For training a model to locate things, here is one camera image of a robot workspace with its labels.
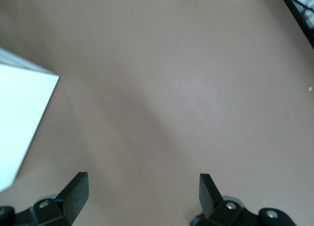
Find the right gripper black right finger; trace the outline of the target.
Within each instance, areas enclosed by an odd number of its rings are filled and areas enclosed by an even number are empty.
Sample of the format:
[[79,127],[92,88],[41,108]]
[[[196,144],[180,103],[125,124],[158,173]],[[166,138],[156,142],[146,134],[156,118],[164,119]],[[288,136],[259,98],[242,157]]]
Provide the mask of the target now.
[[222,196],[208,173],[199,177],[199,201],[202,213],[191,221],[190,226],[297,226],[279,209],[262,208],[254,214],[241,200]]

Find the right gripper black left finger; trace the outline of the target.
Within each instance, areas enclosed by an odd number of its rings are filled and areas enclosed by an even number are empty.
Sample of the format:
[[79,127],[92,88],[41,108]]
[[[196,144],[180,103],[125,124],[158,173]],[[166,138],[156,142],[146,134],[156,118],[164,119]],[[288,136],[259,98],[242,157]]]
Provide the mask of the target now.
[[78,172],[57,196],[40,199],[24,211],[0,206],[0,226],[72,226],[88,198],[88,173]]

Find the white drawer cabinet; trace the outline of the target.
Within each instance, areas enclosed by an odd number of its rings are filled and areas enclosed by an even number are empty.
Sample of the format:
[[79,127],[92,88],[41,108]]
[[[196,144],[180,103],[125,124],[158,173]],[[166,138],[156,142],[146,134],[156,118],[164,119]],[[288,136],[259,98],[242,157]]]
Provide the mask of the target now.
[[0,47],[0,193],[13,185],[58,80]]

